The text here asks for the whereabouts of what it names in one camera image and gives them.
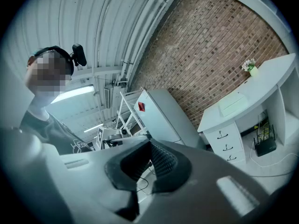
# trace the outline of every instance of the ear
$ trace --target ear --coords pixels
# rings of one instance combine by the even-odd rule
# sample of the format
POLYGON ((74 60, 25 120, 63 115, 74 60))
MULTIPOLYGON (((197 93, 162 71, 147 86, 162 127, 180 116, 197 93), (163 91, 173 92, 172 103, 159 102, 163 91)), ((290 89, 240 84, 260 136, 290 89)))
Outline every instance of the ear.
POLYGON ((35 59, 36 59, 35 56, 29 57, 28 62, 27 62, 27 67, 30 66, 35 61, 35 59))

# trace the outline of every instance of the tube light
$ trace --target tube light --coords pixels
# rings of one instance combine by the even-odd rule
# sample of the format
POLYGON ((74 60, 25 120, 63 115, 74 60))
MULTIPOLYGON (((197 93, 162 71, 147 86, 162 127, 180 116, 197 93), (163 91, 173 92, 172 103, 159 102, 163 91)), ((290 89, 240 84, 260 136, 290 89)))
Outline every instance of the tube light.
POLYGON ((54 99, 52 101, 51 104, 56 103, 56 102, 58 102, 60 100, 63 100, 63 99, 67 99, 67 98, 70 98, 70 97, 74 97, 74 96, 77 96, 77 95, 82 95, 82 94, 93 92, 93 91, 94 91, 93 85, 84 86, 84 87, 81 87, 81 88, 78 88, 78 89, 75 89, 75 90, 72 90, 72 91, 67 91, 65 93, 62 93, 62 94, 58 95, 56 97, 56 99, 54 99))
POLYGON ((102 125, 104 125, 104 124, 100 124, 100 125, 97 125, 97 126, 95 126, 95 127, 92 127, 92 128, 90 128, 90 129, 85 130, 84 132, 86 133, 86 132, 91 131, 91 130, 93 130, 93 129, 97 128, 97 127, 100 127, 100 126, 102 126, 102 125))

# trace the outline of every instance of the flower pot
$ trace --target flower pot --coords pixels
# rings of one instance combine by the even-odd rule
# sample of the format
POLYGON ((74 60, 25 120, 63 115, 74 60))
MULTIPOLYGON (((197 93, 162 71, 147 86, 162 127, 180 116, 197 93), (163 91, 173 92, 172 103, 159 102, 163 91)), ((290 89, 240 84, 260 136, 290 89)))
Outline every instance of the flower pot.
POLYGON ((256 77, 258 75, 258 69, 256 68, 256 66, 252 68, 249 73, 252 77, 256 77))

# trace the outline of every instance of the red sticker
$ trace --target red sticker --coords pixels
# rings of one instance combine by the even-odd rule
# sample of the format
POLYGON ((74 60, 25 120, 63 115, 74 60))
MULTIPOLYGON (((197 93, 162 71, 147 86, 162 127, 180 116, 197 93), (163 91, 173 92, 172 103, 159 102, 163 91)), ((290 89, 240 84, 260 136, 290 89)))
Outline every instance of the red sticker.
POLYGON ((138 102, 139 111, 145 112, 145 104, 142 102, 138 102))

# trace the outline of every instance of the person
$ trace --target person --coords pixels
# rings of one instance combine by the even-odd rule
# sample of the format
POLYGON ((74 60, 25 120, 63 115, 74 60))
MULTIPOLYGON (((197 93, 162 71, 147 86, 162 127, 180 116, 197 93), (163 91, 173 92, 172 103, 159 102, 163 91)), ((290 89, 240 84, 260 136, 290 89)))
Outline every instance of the person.
POLYGON ((65 84, 71 80, 73 72, 71 56, 58 46, 38 50, 27 63, 25 85, 35 97, 20 129, 36 135, 42 143, 54 145, 60 155, 93 150, 45 109, 65 90, 65 84))

